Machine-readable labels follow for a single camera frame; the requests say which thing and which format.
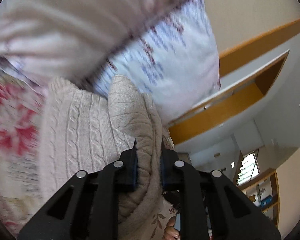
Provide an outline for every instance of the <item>beige sweater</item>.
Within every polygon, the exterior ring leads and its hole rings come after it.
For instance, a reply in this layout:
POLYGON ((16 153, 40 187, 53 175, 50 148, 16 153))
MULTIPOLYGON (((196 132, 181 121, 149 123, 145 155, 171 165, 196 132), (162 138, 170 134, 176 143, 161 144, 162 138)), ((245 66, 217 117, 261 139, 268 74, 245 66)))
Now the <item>beige sweater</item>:
POLYGON ((44 201, 78 170, 100 171, 122 151, 138 147, 138 189, 119 196, 119 238, 137 239, 158 204, 162 124, 150 95, 115 76, 109 101, 57 78, 49 86, 40 145, 44 201))

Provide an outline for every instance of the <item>knit fabric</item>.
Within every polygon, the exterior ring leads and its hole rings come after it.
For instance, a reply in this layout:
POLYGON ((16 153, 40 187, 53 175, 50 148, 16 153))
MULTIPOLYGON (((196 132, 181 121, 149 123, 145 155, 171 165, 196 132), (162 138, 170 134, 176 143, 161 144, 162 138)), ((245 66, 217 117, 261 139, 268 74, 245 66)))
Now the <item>knit fabric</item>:
POLYGON ((157 206, 162 124, 151 96, 115 76, 108 101, 56 78, 49 85, 40 144, 40 178, 48 200, 78 170, 100 171, 137 141, 138 188, 119 195, 118 234, 135 239, 157 206))

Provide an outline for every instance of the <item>white pillow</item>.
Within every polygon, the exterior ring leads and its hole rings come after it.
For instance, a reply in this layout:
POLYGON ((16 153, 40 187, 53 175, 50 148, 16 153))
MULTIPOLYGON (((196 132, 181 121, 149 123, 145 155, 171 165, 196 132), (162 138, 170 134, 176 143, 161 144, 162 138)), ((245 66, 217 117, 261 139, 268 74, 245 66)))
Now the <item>white pillow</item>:
POLYGON ((81 78, 147 19, 176 1, 3 0, 0 55, 34 77, 81 78))

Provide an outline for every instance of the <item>cable knit sweater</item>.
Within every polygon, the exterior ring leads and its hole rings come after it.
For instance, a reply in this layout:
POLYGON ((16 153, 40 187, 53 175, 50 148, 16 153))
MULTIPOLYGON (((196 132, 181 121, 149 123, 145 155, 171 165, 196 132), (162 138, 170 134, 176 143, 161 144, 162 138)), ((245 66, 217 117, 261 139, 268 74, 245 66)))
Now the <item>cable knit sweater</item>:
MULTIPOLYGON (((40 177, 44 201, 78 170, 100 171, 137 140, 138 188, 119 196, 119 238, 138 239, 157 205, 160 187, 161 120, 150 95, 115 76, 108 101, 57 78, 49 85, 43 114, 40 177)), ((165 134, 165 143, 169 140, 165 134)))

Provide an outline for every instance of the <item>window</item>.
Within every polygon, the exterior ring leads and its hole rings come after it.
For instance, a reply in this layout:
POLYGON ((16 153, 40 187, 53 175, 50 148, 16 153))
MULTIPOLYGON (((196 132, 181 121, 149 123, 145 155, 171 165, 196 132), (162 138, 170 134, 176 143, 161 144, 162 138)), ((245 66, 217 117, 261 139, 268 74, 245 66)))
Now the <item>window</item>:
POLYGON ((257 156, 256 152, 253 151, 244 157, 242 161, 242 167, 240 168, 239 179, 237 180, 238 185, 241 185, 259 175, 259 169, 257 165, 258 152, 259 150, 257 151, 257 156))

